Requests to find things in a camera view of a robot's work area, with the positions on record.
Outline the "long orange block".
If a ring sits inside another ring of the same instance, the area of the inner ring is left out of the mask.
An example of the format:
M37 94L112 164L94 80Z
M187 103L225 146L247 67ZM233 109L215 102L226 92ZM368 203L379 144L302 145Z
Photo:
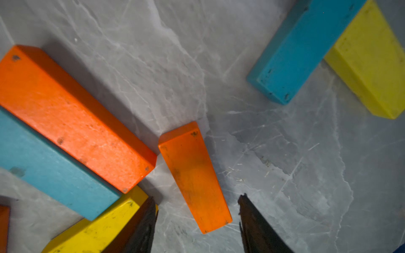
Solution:
M157 156L42 49L14 45L1 60L1 106L122 193Z

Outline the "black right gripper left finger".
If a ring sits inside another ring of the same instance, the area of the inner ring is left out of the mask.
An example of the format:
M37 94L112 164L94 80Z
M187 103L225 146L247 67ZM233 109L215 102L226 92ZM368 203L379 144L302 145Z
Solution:
M149 197L128 221L104 253L149 253L158 216L156 202Z

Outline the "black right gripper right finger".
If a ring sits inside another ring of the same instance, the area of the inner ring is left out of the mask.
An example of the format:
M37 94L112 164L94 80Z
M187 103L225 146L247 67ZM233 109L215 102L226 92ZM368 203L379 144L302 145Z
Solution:
M239 228L246 253L293 253L246 194L238 199Z

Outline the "yellow block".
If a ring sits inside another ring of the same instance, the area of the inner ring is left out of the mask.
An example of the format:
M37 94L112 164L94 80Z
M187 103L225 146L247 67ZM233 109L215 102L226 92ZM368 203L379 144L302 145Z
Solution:
M94 221L82 219L53 238L45 253L104 253L149 198L138 186L121 196Z
M405 52L376 1L366 1L324 59L373 115L402 114Z

